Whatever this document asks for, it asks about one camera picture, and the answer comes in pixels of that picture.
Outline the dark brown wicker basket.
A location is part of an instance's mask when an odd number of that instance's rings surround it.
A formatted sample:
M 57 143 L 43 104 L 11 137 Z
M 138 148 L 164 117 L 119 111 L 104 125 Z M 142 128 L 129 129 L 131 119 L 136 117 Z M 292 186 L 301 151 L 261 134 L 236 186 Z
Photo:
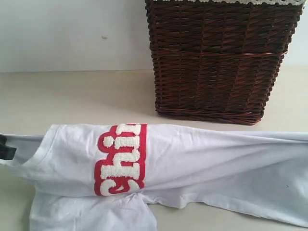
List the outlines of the dark brown wicker basket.
M 259 122 L 303 8 L 146 6 L 158 114 Z

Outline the white t-shirt red lettering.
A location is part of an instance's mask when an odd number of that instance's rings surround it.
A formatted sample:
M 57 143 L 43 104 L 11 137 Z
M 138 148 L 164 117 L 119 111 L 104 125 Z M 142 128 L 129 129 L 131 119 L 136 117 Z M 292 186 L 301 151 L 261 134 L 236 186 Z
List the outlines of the white t-shirt red lettering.
M 149 204 L 204 203 L 306 227 L 308 135 L 177 125 L 52 125 L 0 163 L 34 183 L 32 231 L 155 231 Z

